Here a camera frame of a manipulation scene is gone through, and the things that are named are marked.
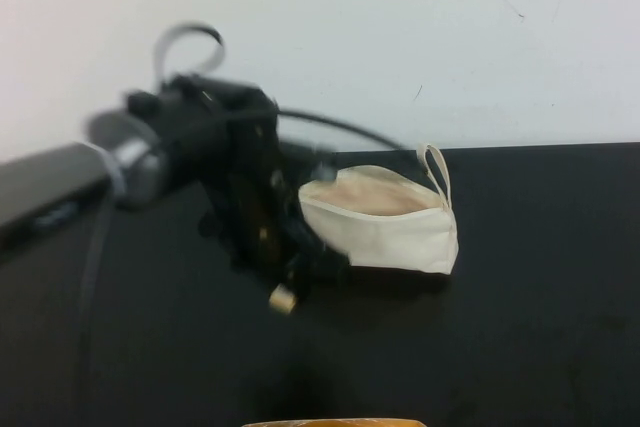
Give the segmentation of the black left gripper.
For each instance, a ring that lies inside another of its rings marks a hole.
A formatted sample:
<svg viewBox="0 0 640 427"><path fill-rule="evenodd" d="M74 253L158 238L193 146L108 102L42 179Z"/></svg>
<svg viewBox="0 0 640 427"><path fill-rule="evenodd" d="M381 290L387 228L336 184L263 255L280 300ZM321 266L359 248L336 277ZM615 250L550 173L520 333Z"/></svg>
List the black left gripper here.
<svg viewBox="0 0 640 427"><path fill-rule="evenodd" d="M268 295L288 283L298 307L312 283L335 282L349 267L346 256L306 224L298 200L322 157L282 143L276 120L232 122L227 132L230 150L221 172L201 178L210 208L199 234L216 239L233 267L256 274Z"/></svg>

